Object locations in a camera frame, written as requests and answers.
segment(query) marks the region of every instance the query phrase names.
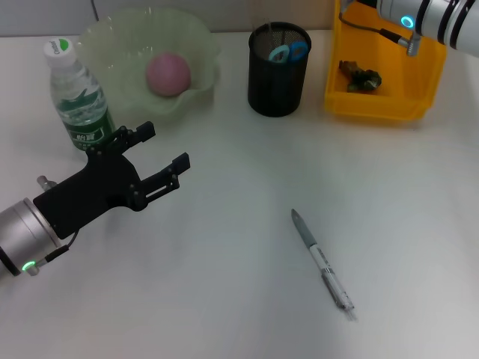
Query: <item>wall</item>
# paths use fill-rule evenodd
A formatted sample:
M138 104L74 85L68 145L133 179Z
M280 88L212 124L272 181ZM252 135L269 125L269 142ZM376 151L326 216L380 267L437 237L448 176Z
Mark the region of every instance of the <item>wall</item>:
M250 31L261 3L271 21L331 28L334 0L0 0L0 36L81 34L95 8L103 18L122 7L165 5L196 14L212 31Z
M250 31L249 6L259 0L94 0L100 18L129 6L174 6L200 17L212 31ZM304 28L331 28L334 0L262 0L271 21L292 22Z
M80 34L94 22L90 0L0 0L0 36Z

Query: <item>black mesh pen holder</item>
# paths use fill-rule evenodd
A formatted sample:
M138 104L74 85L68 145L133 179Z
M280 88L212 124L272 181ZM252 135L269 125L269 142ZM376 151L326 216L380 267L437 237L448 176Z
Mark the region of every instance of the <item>black mesh pen holder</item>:
M291 60L298 44L306 44L307 49L296 60ZM284 45L291 49L290 60L282 58L286 53L280 53L271 61L273 50ZM265 24L251 34L248 102L257 113L282 117L298 108L310 50L311 38L306 31L288 22Z

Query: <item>white table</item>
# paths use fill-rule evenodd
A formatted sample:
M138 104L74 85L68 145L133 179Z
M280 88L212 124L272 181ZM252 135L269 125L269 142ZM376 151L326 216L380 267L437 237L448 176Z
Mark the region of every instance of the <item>white table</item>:
M72 250L0 289L8 358L476 358L479 60L450 51L420 129L322 110L330 32L313 31L297 112L246 100L247 34L219 34L213 102L127 157L140 176L186 151L178 191L115 209ZM0 208L85 164L49 100L45 38L0 39ZM336 309L299 238L307 221L356 305Z

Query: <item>robotic arm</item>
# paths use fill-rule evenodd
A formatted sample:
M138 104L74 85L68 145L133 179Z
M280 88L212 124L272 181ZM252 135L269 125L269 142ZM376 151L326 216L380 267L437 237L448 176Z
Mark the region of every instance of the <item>robotic arm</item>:
M190 167L187 153L144 180L123 156L154 135L151 122L136 132L122 126L87 150L88 163L80 172L57 185L39 177L45 192L33 203L26 198L0 212L0 285L23 271L38 274L41 266L69 250L80 228L109 209L124 206L139 212L178 189L178 176ZM61 239L72 234L70 243L62 246Z
M408 55L416 55L422 36L437 40L479 57L479 1L475 0L358 0L377 9L380 17L413 31L410 39L385 29L382 36L407 48ZM340 19L348 4L341 8Z

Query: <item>plastic bottle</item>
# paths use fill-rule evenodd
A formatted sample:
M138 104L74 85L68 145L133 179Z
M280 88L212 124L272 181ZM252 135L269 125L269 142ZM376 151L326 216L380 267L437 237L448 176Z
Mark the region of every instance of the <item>plastic bottle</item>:
M68 39L51 39L43 52L52 69L53 104L73 144L86 150L115 130L103 90L90 71L79 63Z

